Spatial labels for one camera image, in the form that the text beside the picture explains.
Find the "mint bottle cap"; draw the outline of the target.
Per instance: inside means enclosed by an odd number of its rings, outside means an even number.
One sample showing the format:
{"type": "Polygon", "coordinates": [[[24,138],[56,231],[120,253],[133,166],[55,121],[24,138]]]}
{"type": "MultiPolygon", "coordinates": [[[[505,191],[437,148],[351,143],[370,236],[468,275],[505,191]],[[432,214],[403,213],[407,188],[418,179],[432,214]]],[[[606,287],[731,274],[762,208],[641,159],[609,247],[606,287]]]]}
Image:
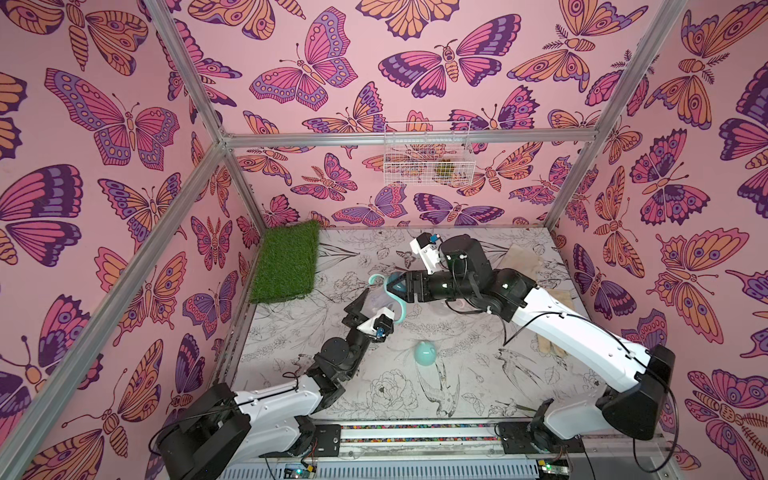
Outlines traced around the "mint bottle cap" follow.
{"type": "Polygon", "coordinates": [[[420,341],[413,349],[413,356],[417,365],[428,367],[435,364],[438,352],[433,342],[420,341]]]}

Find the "teal nipple collar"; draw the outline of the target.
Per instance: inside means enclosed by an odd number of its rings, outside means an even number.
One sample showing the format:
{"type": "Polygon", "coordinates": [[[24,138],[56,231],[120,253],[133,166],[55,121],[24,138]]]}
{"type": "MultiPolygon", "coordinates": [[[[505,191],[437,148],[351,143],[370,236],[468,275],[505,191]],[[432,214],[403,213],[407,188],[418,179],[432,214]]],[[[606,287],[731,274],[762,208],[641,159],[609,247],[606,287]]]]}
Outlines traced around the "teal nipple collar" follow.
{"type": "Polygon", "coordinates": [[[387,278],[387,291],[400,296],[407,292],[407,286],[402,273],[392,273],[387,278]]]}

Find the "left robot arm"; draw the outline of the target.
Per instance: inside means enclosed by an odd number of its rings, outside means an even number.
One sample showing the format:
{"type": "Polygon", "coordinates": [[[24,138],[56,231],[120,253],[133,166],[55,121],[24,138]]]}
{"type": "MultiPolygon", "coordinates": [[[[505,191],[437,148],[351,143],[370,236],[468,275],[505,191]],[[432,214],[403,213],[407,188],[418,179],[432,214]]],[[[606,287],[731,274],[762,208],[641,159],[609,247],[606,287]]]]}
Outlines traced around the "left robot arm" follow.
{"type": "Polygon", "coordinates": [[[312,416],[332,406],[374,343],[385,342],[406,316],[406,304],[382,289],[365,289],[344,309],[348,332],[324,342],[302,374],[261,389],[213,385],[148,448],[171,479],[217,479],[231,465],[265,455],[302,456],[316,435],[312,416]]]}

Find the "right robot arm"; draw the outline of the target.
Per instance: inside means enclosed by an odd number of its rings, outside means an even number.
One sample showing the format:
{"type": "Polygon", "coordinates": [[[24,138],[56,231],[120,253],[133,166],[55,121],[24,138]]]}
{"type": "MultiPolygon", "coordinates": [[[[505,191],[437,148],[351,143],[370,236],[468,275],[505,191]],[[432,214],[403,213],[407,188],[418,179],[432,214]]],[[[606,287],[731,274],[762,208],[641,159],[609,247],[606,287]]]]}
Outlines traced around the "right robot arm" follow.
{"type": "Polygon", "coordinates": [[[549,340],[602,379],[603,390],[542,403],[528,426],[538,449],[607,429],[633,440],[654,438],[671,397],[671,350],[621,338],[581,317],[528,276],[493,268],[481,244],[466,234],[442,240],[423,233],[411,247],[425,267],[391,275],[386,281],[390,295],[404,303],[464,300],[476,313],[549,340]]]}

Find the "green artificial grass mat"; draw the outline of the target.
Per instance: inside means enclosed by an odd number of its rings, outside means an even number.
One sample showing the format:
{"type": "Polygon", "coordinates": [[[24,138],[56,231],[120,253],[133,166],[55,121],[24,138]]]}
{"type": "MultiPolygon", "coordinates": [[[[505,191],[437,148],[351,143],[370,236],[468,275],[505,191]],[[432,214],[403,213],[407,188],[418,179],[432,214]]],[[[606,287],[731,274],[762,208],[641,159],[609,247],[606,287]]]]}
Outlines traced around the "green artificial grass mat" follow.
{"type": "Polygon", "coordinates": [[[251,284],[252,303],[288,302],[313,291],[320,230],[312,220],[266,232],[251,284]]]}

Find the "beige glove green fingers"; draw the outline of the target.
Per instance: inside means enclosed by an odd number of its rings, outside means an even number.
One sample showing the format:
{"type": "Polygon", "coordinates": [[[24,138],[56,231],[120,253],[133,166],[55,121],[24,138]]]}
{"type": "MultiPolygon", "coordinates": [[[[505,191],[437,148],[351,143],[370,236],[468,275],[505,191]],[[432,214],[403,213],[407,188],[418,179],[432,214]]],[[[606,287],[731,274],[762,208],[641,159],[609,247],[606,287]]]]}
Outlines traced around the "beige glove green fingers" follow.
{"type": "Polygon", "coordinates": [[[512,245],[501,258],[498,269],[513,269],[537,281],[540,267],[540,256],[533,250],[512,245]]]}

